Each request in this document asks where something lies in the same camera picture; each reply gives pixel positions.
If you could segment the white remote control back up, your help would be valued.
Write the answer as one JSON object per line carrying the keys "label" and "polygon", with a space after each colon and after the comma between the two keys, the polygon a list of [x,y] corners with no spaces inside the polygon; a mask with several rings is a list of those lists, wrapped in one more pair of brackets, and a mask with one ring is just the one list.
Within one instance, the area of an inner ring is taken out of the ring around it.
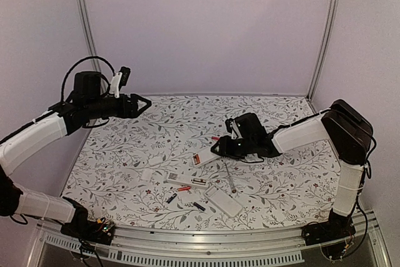
{"label": "white remote control back up", "polygon": [[204,196],[230,218],[236,217],[243,210],[238,201],[216,186],[208,187]]}

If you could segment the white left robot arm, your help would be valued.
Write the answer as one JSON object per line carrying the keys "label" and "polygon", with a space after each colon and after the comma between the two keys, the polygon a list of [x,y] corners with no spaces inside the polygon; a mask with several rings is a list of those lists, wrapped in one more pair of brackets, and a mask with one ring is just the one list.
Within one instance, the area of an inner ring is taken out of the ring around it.
{"label": "white left robot arm", "polygon": [[67,223],[79,238],[93,233],[92,223],[83,217],[87,211],[80,204],[18,186],[10,176],[51,143],[82,128],[91,129],[91,121],[101,119],[107,124],[110,118],[134,119],[149,109],[150,100],[120,92],[130,73],[127,67],[113,71],[111,79],[99,71],[76,73],[68,96],[62,90],[58,103],[1,140],[1,216],[24,214],[55,219]]}

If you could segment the white battery cover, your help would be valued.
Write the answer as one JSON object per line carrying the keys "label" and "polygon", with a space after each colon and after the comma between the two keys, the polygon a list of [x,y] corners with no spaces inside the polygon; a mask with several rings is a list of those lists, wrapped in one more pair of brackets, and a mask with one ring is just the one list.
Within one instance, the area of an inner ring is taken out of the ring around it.
{"label": "white battery cover", "polygon": [[153,173],[152,169],[144,169],[142,171],[142,173],[141,173],[140,180],[141,181],[146,181],[146,182],[150,181],[150,179],[151,179],[151,177],[153,175],[152,173]]}
{"label": "white battery cover", "polygon": [[163,162],[162,158],[151,158],[148,160],[149,166],[157,166]]}

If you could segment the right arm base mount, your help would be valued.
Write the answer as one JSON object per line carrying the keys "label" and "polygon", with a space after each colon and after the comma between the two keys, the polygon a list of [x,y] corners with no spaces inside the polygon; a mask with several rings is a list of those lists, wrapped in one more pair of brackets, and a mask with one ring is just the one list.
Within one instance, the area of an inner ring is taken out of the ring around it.
{"label": "right arm base mount", "polygon": [[343,259],[353,243],[356,233],[352,218],[333,218],[311,222],[301,228],[306,246],[327,243],[321,252],[330,261]]}

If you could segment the white remote with display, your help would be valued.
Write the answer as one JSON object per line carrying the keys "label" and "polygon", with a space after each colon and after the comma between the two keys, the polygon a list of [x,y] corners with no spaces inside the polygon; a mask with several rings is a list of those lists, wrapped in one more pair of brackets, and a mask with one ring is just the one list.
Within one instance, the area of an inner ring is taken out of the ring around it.
{"label": "white remote with display", "polygon": [[177,174],[169,172],[166,175],[166,181],[172,184],[180,184],[185,186],[196,187],[200,189],[207,189],[209,187],[209,180],[197,176],[188,176],[184,174]]}

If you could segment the white remote with green logo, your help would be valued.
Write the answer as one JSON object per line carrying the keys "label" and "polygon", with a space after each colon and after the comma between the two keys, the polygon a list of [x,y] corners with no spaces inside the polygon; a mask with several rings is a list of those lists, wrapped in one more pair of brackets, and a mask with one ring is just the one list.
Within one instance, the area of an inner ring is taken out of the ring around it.
{"label": "white remote with green logo", "polygon": [[[196,155],[196,154],[199,155],[200,160],[201,160],[201,162],[199,164],[197,164],[197,165],[195,165],[194,161],[193,161],[193,156]],[[204,148],[204,149],[200,150],[199,152],[193,154],[193,156],[192,156],[193,165],[197,166],[197,167],[204,166],[204,165],[206,165],[208,163],[211,163],[211,162],[221,158],[220,156],[218,156],[216,154],[213,154],[211,152],[210,148]]]}

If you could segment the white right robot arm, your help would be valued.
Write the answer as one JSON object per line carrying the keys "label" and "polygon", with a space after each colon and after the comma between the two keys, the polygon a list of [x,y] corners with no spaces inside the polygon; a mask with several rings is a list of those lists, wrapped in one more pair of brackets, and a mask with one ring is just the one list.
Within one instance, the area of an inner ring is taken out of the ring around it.
{"label": "white right robot arm", "polygon": [[254,113],[226,121],[228,134],[220,137],[211,152],[222,158],[244,160],[277,158],[294,149],[327,142],[337,161],[338,189],[329,220],[323,226],[328,239],[337,239],[347,230],[347,221],[358,203],[366,179],[372,176],[369,160],[376,149],[372,124],[343,99],[327,109],[268,132]]}

